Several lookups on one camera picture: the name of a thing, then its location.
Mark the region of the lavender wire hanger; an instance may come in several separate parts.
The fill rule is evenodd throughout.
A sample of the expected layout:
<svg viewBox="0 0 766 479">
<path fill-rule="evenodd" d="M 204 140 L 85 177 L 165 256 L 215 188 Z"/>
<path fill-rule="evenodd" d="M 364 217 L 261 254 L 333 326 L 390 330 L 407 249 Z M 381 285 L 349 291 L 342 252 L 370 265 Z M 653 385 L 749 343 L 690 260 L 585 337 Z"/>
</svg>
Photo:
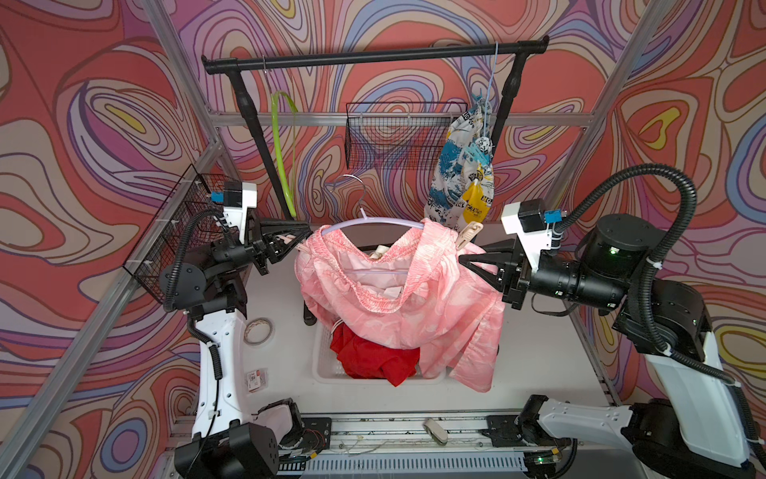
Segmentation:
<svg viewBox="0 0 766 479">
<path fill-rule="evenodd" d="M 417 229 L 417 230 L 424 229 L 424 224 L 421 222 L 413 222 L 409 220 L 401 220 L 401 219 L 395 219 L 395 218 L 373 217 L 373 216 L 367 215 L 367 213 L 364 211 L 364 208 L 362 207 L 362 201 L 364 200 L 367 193 L 367 187 L 365 186 L 365 183 L 359 177 L 355 175 L 344 174 L 343 178 L 353 179 L 362 186 L 362 196 L 360 197 L 360 200 L 357 202 L 357 206 L 359 207 L 359 214 L 361 215 L 361 217 L 354 220 L 349 220 L 349 221 L 332 225 L 326 230 L 323 230 L 321 232 L 323 235 L 327 235 L 335 231 L 340 231 L 345 228 L 365 226 L 365 225 L 391 225 L 391 226 L 403 227 L 406 229 Z"/>
</svg>

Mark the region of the green hanger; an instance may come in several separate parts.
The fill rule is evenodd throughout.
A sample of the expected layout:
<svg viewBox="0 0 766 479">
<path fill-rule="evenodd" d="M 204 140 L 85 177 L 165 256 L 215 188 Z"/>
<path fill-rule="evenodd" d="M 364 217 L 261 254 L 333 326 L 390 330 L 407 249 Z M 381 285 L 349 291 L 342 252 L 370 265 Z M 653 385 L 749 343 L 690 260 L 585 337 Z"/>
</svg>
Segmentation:
<svg viewBox="0 0 766 479">
<path fill-rule="evenodd" d="M 296 220 L 297 213 L 295 211 L 295 207 L 293 203 L 293 195 L 291 193 L 289 177 L 287 175 L 287 171 L 285 171 L 285 166 L 283 161 L 283 147 L 281 146 L 281 139 L 280 139 L 278 108 L 280 105 L 280 100 L 285 100 L 289 107 L 289 110 L 291 111 L 291 128 L 293 129 L 291 133 L 291 140 L 295 142 L 294 129 L 296 127 L 295 119 L 297 114 L 297 107 L 295 106 L 293 99 L 289 96 L 289 93 L 282 90 L 275 89 L 275 87 L 277 86 L 277 83 L 274 80 L 270 79 L 270 76 L 267 70 L 267 64 L 263 64 L 263 74 L 265 74 L 265 78 L 267 78 L 267 84 L 269 85 L 269 90 L 270 90 L 271 130 L 272 130 L 272 136 L 273 136 L 274 160 L 275 160 L 275 165 L 277 168 L 277 175 L 279 177 L 280 185 L 282 187 L 282 192 L 285 197 L 285 201 L 286 201 L 291 219 Z"/>
</svg>

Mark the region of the white printed graphic shorts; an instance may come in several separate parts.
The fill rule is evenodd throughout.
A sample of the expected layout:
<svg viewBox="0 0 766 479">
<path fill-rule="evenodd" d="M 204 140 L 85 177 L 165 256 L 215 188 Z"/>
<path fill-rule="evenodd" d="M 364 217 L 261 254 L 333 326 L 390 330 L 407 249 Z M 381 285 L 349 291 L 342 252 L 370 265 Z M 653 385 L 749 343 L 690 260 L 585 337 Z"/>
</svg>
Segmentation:
<svg viewBox="0 0 766 479">
<path fill-rule="evenodd" d="M 483 223 L 494 203 L 488 106 L 478 97 L 451 123 L 431 182 L 424 216 L 454 231 Z"/>
</svg>

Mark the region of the pink tie-dye shorts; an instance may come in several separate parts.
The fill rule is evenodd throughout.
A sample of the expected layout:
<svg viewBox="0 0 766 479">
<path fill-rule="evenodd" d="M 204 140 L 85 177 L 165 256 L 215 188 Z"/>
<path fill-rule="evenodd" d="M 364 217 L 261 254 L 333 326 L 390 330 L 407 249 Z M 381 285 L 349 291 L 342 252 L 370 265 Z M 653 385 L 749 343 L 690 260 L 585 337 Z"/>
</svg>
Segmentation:
<svg viewBox="0 0 766 479">
<path fill-rule="evenodd" d="M 448 373 L 487 392 L 504 323 L 502 295 L 458 262 L 480 247 L 457 251 L 457 232 L 423 224 L 376 253 L 364 253 L 343 231 L 323 235 L 329 227 L 320 228 L 297 248 L 305 305 L 331 334 L 343 323 L 380 345 L 420 349 L 415 375 Z"/>
</svg>

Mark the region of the red shorts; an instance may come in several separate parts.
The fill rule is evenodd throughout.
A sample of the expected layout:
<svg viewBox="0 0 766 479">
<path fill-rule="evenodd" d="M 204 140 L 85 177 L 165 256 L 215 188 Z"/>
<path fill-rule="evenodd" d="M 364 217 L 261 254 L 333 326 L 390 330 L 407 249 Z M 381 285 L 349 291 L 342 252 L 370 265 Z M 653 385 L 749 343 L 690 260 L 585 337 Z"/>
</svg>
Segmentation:
<svg viewBox="0 0 766 479">
<path fill-rule="evenodd" d="M 385 379 L 399 386 L 417 373 L 420 349 L 392 349 L 354 333 L 341 323 L 332 333 L 330 349 L 345 373 L 354 379 Z"/>
</svg>

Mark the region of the light blue hanger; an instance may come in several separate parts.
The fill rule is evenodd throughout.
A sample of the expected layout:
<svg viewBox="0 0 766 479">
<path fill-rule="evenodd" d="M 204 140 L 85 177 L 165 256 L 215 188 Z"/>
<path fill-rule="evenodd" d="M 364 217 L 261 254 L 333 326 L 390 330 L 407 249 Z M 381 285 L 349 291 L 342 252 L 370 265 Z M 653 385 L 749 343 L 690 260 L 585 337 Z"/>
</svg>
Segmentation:
<svg viewBox="0 0 766 479">
<path fill-rule="evenodd" d="M 492 55 L 491 61 L 489 62 L 490 70 L 489 70 L 489 76 L 488 76 L 488 84 L 487 84 L 487 90 L 485 91 L 485 94 L 484 94 L 483 126 L 485 129 L 488 127 L 488 123 L 489 123 L 488 121 L 490 116 L 490 107 L 492 106 L 490 97 L 494 91 L 493 87 L 494 87 L 495 70 L 496 70 L 496 66 L 498 62 L 498 57 L 499 57 L 499 43 L 496 42 L 494 54 Z"/>
</svg>

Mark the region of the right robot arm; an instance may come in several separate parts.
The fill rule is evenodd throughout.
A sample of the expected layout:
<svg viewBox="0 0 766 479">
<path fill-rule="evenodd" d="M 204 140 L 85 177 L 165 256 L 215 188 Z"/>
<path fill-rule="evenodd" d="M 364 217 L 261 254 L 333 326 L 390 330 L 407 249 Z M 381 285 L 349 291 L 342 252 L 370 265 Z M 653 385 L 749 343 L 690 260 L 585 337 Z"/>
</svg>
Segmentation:
<svg viewBox="0 0 766 479">
<path fill-rule="evenodd" d="M 680 203 L 667 230 L 628 214 L 600 218 L 567 259 L 566 232 L 602 196 L 637 177 L 660 177 Z M 628 451 L 666 478 L 752 478 L 765 465 L 765 446 L 741 382 L 720 362 L 702 295 L 690 285 L 660 279 L 672 247 L 697 206 L 694 183 L 662 164 L 611 175 L 568 215 L 540 200 L 507 205 L 506 241 L 484 253 L 461 255 L 463 267 L 484 279 L 507 305 L 527 295 L 565 301 L 571 309 L 613 313 L 614 329 L 642 354 L 664 391 L 662 398 L 628 406 L 582 406 L 534 394 L 514 417 L 492 416 L 486 434 L 497 446 L 525 443 L 577 450 L 582 442 Z"/>
</svg>

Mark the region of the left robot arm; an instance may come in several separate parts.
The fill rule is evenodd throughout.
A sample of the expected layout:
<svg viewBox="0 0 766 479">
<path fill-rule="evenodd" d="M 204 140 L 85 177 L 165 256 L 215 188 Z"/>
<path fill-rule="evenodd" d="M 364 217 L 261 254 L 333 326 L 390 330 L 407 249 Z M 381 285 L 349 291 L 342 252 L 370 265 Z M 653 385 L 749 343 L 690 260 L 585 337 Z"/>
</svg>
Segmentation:
<svg viewBox="0 0 766 479">
<path fill-rule="evenodd" d="M 273 478 L 327 449 L 327 433 L 306 426 L 295 401 L 247 409 L 249 380 L 241 361 L 247 292 L 241 274 L 267 275 L 312 231 L 297 221 L 259 219 L 253 210 L 233 227 L 207 208 L 181 226 L 174 259 L 160 274 L 163 307 L 184 313 L 201 347 L 199 400 L 189 443 L 175 450 L 182 478 Z"/>
</svg>

